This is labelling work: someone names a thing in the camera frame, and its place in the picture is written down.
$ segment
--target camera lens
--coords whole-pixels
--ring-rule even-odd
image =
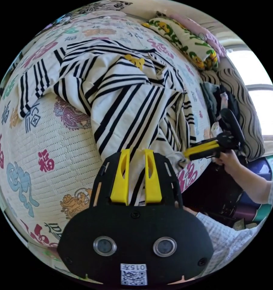
[[[176,241],[169,237],[159,238],[154,243],[153,250],[159,257],[169,257],[176,251]]]
[[[117,246],[113,239],[109,237],[98,237],[93,243],[94,251],[101,256],[111,256],[116,250]]]

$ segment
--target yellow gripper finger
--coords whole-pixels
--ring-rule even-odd
[[[162,200],[157,167],[153,150],[145,149],[145,204],[160,203]]]
[[[203,152],[203,151],[207,151],[207,150],[211,150],[211,149],[218,148],[218,147],[219,147],[218,142],[216,140],[214,140],[214,141],[211,141],[211,142],[208,142],[208,143],[204,143],[204,144],[201,144],[201,145],[197,145],[197,146],[191,147],[191,148],[187,149],[186,151],[184,151],[183,155],[184,155],[185,158],[190,159],[190,156],[192,154],[197,154],[197,153],[200,153],[200,152]]]
[[[121,151],[110,199],[128,205],[130,149]]]

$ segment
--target dragon pattern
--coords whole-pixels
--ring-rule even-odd
[[[56,100],[54,113],[57,117],[61,117],[61,121],[66,128],[72,131],[91,128],[91,121],[88,115],[80,112],[58,96]]]

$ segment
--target window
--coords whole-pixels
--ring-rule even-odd
[[[273,84],[268,73],[251,50],[231,50],[228,57],[248,88],[262,134],[273,136]]]

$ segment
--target mattress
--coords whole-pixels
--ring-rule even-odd
[[[0,101],[0,186],[19,224],[43,246],[56,247],[68,221],[89,207],[103,162],[90,117],[55,93],[45,94],[23,120],[19,117],[20,78],[45,54],[88,39],[117,41],[135,50],[155,49],[183,80],[192,103],[196,142],[208,137],[210,122],[198,71],[166,39],[141,26],[141,20],[110,13],[95,19],[81,14],[43,33],[15,68]],[[178,173],[181,190],[193,184],[209,163],[200,159],[187,164]],[[135,205],[142,204],[138,197]]]

